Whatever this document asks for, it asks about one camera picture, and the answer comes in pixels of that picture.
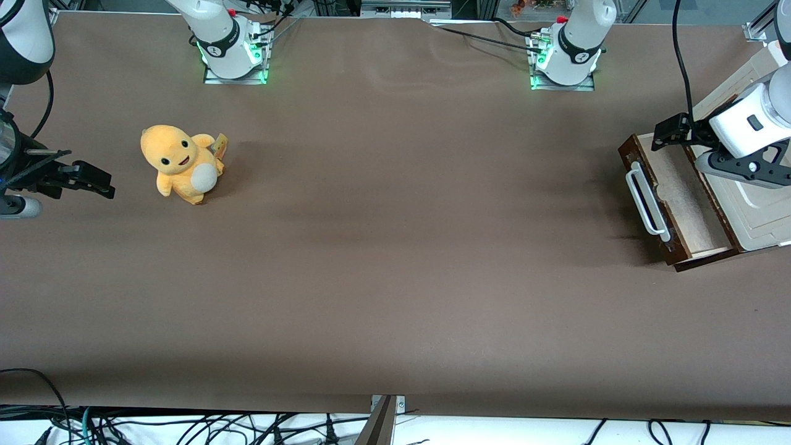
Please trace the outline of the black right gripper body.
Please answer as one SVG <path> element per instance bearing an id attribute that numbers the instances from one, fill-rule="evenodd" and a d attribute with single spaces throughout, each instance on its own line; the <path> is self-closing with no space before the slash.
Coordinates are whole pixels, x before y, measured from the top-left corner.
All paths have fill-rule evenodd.
<path id="1" fill-rule="evenodd" d="M 22 150 L 2 164 L 2 195 L 9 190 L 28 190 L 59 199 L 62 189 L 79 189 L 72 175 L 61 171 L 70 168 L 59 162 L 59 158 L 71 154 L 70 150 L 33 151 L 34 154 L 29 155 Z"/>

